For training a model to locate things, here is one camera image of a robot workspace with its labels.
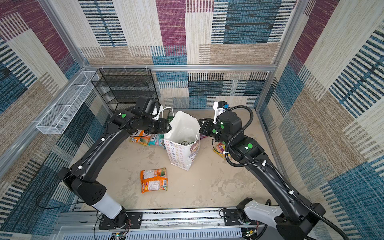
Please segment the orange Fox's fruits candy bag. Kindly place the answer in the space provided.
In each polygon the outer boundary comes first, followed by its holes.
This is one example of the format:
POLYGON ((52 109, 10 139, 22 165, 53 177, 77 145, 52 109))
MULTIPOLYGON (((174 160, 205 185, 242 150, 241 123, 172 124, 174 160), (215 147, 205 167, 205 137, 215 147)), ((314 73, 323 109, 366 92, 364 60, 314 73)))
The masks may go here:
POLYGON ((226 159, 224 152, 225 145, 222 143, 214 142, 213 151, 218 154, 221 158, 226 159))

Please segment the white paper bag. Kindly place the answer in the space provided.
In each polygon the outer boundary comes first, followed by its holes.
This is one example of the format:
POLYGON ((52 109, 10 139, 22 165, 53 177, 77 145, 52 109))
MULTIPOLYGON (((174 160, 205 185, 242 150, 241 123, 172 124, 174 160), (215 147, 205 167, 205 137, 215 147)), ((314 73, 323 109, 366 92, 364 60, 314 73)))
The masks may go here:
POLYGON ((188 171, 201 145, 200 125, 191 115, 178 111, 164 134, 164 144, 172 165, 188 171))

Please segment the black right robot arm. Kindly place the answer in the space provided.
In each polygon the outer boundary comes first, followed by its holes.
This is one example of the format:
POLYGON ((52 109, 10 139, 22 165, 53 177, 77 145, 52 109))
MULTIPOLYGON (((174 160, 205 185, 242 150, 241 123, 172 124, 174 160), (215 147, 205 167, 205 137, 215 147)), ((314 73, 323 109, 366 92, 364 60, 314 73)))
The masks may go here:
POLYGON ((200 134, 225 145, 224 155, 229 165, 246 168, 268 190, 278 207, 258 204, 245 198, 237 205, 238 220, 243 225, 261 222, 275 228, 285 240, 309 240, 309 233, 319 221, 326 222, 325 209, 301 195, 274 166, 261 145, 244 134, 251 125, 254 114, 245 108, 250 118, 246 124, 235 113, 225 110, 214 118, 199 119, 200 134))

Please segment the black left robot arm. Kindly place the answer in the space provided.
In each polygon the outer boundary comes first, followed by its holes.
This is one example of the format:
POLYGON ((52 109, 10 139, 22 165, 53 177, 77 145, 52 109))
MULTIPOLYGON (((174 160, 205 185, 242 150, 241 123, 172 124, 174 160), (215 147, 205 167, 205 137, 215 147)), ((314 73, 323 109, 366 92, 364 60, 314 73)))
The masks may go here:
POLYGON ((124 228, 128 215, 97 181, 98 175, 115 150, 131 135, 138 131, 168 133, 172 128, 168 120, 160 116, 163 110, 160 102, 144 96, 140 96, 134 106, 116 110, 91 148, 70 168, 62 168, 58 173, 77 197, 109 219, 111 228, 124 228))

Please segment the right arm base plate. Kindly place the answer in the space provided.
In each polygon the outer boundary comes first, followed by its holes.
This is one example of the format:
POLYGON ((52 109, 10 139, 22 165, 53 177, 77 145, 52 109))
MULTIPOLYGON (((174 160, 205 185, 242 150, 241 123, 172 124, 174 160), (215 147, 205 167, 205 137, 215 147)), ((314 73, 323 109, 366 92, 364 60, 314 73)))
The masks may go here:
POLYGON ((219 210, 219 215, 224 219, 225 226, 256 226, 258 224, 257 221, 246 220, 245 215, 240 214, 237 209, 223 208, 219 210))

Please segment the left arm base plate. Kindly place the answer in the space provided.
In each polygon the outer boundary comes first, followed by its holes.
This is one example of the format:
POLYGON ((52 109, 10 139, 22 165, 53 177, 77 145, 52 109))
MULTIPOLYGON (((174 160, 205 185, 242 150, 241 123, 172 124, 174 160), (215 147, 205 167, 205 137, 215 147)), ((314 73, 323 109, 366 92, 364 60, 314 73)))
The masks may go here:
POLYGON ((99 230, 139 229, 142 224, 143 212, 121 212, 115 219, 102 214, 99 230))

